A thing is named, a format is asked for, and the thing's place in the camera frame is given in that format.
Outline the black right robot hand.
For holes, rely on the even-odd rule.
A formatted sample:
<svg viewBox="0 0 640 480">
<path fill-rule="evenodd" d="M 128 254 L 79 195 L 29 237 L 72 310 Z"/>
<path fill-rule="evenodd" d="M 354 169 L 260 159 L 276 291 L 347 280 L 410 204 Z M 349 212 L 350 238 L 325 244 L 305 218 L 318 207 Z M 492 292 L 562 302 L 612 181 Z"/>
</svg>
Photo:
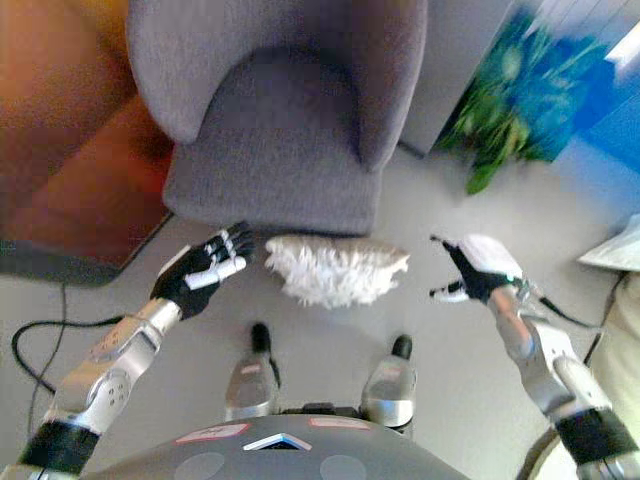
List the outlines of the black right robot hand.
<svg viewBox="0 0 640 480">
<path fill-rule="evenodd" d="M 448 303 L 471 299 L 486 304 L 494 290 L 504 286 L 520 289 L 525 283 L 521 266 L 499 240 L 483 234 L 468 234 L 458 242 L 436 235 L 430 240 L 442 245 L 461 275 L 444 287 L 431 289 L 431 299 Z"/>
</svg>

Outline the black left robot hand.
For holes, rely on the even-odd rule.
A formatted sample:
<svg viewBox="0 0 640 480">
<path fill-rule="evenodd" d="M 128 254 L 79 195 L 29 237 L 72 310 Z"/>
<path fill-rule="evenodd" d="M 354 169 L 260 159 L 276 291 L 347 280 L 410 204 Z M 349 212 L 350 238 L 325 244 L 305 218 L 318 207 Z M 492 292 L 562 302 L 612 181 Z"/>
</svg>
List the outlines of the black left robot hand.
<svg viewBox="0 0 640 480">
<path fill-rule="evenodd" d="M 223 228 L 205 242 L 185 246 L 160 270 L 151 300 L 177 305 L 181 319 L 203 312 L 222 282 L 245 269 L 254 254 L 254 236 L 247 222 Z"/>
</svg>

